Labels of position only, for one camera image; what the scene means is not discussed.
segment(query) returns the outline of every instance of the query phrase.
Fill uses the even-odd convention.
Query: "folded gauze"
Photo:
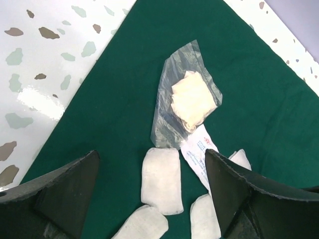
[[[167,230],[167,219],[156,208],[144,205],[130,215],[112,239],[160,239]]]
[[[185,78],[171,88],[171,108],[183,121],[183,126],[188,132],[194,132],[196,126],[202,124],[217,108],[209,88],[198,72],[187,71]]]
[[[209,194],[197,198],[190,207],[192,239],[219,239],[221,232],[213,200]]]
[[[238,152],[235,151],[230,157],[229,160],[233,161],[234,163],[242,166],[251,171],[251,165],[246,157],[246,153],[243,149],[240,149]]]
[[[141,201],[163,215],[183,212],[179,154],[175,148],[151,148],[143,161]]]

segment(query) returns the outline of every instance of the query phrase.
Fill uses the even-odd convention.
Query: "red logo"
[[[204,138],[204,139],[205,139],[205,142],[206,142],[207,144],[210,144],[210,141],[209,141],[208,138]]]

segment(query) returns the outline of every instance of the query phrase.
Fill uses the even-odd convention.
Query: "clear plastic bag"
[[[197,41],[188,43],[165,61],[159,81],[152,142],[158,148],[180,149],[187,137],[221,103],[222,93],[204,66]]]

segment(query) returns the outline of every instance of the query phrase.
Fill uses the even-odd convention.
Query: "paper label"
[[[202,124],[188,137],[187,141],[182,144],[180,150],[192,170],[210,192],[205,167],[205,151],[207,149],[213,149],[218,152],[216,145],[212,142],[205,126]]]

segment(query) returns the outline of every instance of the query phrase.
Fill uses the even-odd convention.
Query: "green cloth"
[[[205,121],[220,152],[243,148],[254,171],[288,185],[319,183],[319,99],[254,30],[222,0],[138,0],[24,179],[98,150],[82,238],[111,238],[141,205],[163,63],[194,39],[223,94]],[[163,239],[190,238],[190,205],[207,193],[182,158],[181,175],[184,213]]]

